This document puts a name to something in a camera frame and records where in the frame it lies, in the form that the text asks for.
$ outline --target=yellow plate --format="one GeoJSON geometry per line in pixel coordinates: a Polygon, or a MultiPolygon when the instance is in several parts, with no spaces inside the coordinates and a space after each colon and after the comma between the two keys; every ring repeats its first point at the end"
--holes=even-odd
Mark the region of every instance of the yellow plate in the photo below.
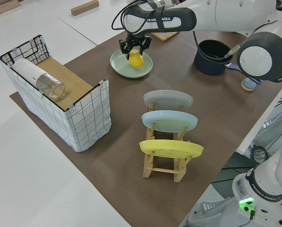
{"type": "Polygon", "coordinates": [[[140,148],[146,154],[154,151],[154,156],[170,158],[198,157],[204,149],[201,145],[179,140],[144,140],[140,148]]]}

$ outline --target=light green plate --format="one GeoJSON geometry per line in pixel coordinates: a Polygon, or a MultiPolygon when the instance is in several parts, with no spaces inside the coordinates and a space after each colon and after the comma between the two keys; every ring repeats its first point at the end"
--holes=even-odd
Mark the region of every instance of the light green plate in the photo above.
{"type": "Polygon", "coordinates": [[[133,67],[121,50],[111,56],[111,66],[120,75],[128,78],[143,77],[152,69],[153,63],[148,54],[143,52],[144,65],[141,68],[133,67]]]}

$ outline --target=wooden block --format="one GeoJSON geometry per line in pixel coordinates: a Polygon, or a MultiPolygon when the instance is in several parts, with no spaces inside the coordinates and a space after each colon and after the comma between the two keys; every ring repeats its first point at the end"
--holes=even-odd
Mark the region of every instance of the wooden block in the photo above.
{"type": "Polygon", "coordinates": [[[157,37],[159,40],[165,42],[165,41],[169,40],[170,38],[174,37],[178,33],[179,32],[165,32],[165,33],[155,32],[155,33],[151,33],[151,34],[153,36],[157,37]]]}
{"type": "Polygon", "coordinates": [[[11,9],[17,8],[19,6],[20,6],[20,3],[18,0],[12,0],[9,2],[3,3],[0,5],[0,14],[10,11],[11,9]]]}
{"type": "Polygon", "coordinates": [[[89,1],[85,4],[83,4],[83,5],[72,8],[71,14],[76,16],[76,15],[79,15],[79,14],[84,13],[86,11],[89,11],[93,8],[96,8],[98,6],[99,6],[99,1],[98,0],[92,0],[92,1],[89,1]]]}
{"type": "Polygon", "coordinates": [[[63,96],[57,100],[52,100],[64,111],[93,88],[52,57],[44,59],[37,66],[64,83],[65,92],[63,96]]]}

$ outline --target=pot handle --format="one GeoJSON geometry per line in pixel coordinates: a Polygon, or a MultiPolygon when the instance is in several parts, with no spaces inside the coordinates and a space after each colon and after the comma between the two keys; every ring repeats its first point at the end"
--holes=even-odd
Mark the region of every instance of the pot handle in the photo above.
{"type": "MultiPolygon", "coordinates": [[[[226,64],[225,67],[229,70],[235,70],[235,71],[238,71],[240,73],[242,73],[244,75],[244,73],[240,70],[239,66],[237,64],[233,64],[233,63],[229,63],[229,64],[226,64]]],[[[250,80],[252,80],[254,83],[256,84],[262,84],[263,81],[260,80],[260,79],[254,79],[254,78],[250,78],[248,77],[250,80]]]]}

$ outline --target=brown table mat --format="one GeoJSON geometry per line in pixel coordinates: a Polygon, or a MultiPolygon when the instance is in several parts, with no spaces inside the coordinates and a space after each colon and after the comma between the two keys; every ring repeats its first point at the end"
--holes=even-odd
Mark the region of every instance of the brown table mat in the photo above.
{"type": "MultiPolygon", "coordinates": [[[[199,72],[193,64],[197,48],[191,32],[181,32],[167,42],[153,37],[146,53],[154,62],[151,72],[138,79],[118,75],[110,56],[119,49],[125,33],[104,42],[65,66],[89,84],[101,79],[110,83],[112,126],[90,149],[76,153],[40,119],[30,113],[18,93],[11,98],[30,116],[69,160],[89,179],[132,227],[177,227],[217,176],[262,115],[281,84],[269,81],[247,92],[240,86],[244,76],[226,70],[220,76],[199,72]],[[187,111],[198,117],[197,127],[184,140],[204,147],[202,156],[187,165],[180,183],[173,174],[152,172],[143,178],[144,154],[139,142],[146,128],[141,116],[147,111],[146,92],[171,89],[194,98],[187,111]]],[[[244,40],[236,33],[197,32],[198,41],[216,39],[229,47],[244,40]]],[[[159,167],[172,167],[172,160],[159,158],[159,167]]]]}

